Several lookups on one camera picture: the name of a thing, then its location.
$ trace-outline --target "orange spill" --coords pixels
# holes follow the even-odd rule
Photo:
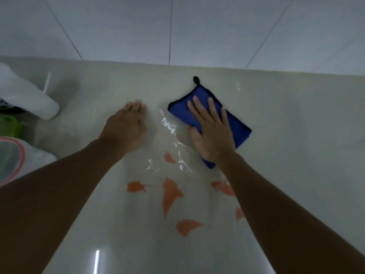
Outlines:
[[[139,192],[144,190],[145,185],[141,184],[140,181],[128,183],[127,192]]]
[[[221,182],[211,182],[210,185],[214,189],[219,189],[223,194],[236,197],[235,193],[233,192],[232,187],[230,186],[230,184],[228,184],[228,182],[226,180],[221,181]]]
[[[176,161],[174,160],[174,158],[172,157],[172,155],[170,153],[166,153],[164,155],[164,158],[165,158],[165,161],[167,161],[169,163],[172,163],[172,164],[176,163]]]
[[[202,226],[202,224],[199,223],[198,221],[192,219],[183,219],[177,222],[176,230],[180,235],[188,236],[192,230],[200,226]]]
[[[166,218],[167,212],[172,207],[172,204],[175,202],[176,198],[183,198],[184,194],[180,189],[177,188],[177,184],[167,177],[163,182],[162,187],[165,190],[163,193],[162,208],[163,214]]]
[[[241,218],[244,218],[244,212],[240,207],[236,209],[236,220],[240,220]]]

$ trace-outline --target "white bottle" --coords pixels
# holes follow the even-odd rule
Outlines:
[[[43,91],[3,63],[0,63],[0,98],[45,120],[53,118],[60,109]]]

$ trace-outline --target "cleaning cloth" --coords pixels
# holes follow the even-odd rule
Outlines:
[[[213,93],[210,90],[206,89],[200,84],[200,80],[198,77],[196,76],[194,77],[194,82],[196,84],[196,87],[193,89],[193,91],[185,95],[181,99],[171,102],[167,110],[180,120],[184,121],[186,124],[196,127],[199,133],[202,133],[202,128],[198,120],[196,120],[195,117],[190,113],[187,102],[191,101],[192,103],[194,103],[193,96],[196,95],[199,101],[203,104],[204,108],[206,108],[209,111],[208,97],[212,97],[214,100],[215,109],[217,110],[219,117],[221,117],[222,104],[220,103],[220,101],[218,101],[218,99],[213,95]],[[252,131],[240,120],[238,120],[234,115],[232,115],[228,110],[227,110],[227,116],[233,133],[235,146],[237,149],[249,137]],[[203,161],[209,168],[213,168],[215,166],[215,164],[210,161],[206,160]]]

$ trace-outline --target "pinky finger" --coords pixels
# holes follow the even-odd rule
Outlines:
[[[226,126],[229,126],[227,110],[225,107],[221,108],[221,115],[222,115],[222,123]]]

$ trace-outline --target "microfiber cloth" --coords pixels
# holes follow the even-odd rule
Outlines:
[[[186,124],[196,127],[199,133],[202,133],[202,128],[199,122],[190,113],[187,102],[191,101],[192,103],[194,103],[193,96],[196,95],[199,101],[203,104],[204,108],[206,108],[209,111],[208,97],[212,97],[214,100],[215,109],[217,110],[219,117],[221,117],[222,104],[220,103],[220,101],[218,101],[218,99],[213,95],[213,93],[210,90],[206,89],[200,84],[200,80],[198,77],[196,76],[194,77],[194,82],[196,83],[196,87],[193,89],[193,91],[185,95],[181,99],[170,103],[167,110],[173,115],[175,115],[178,119],[184,121]],[[238,120],[234,115],[232,115],[228,110],[227,110],[227,116],[237,149],[249,137],[252,131],[240,120]],[[206,160],[203,161],[209,168],[213,168],[215,166],[215,164],[210,161]]]

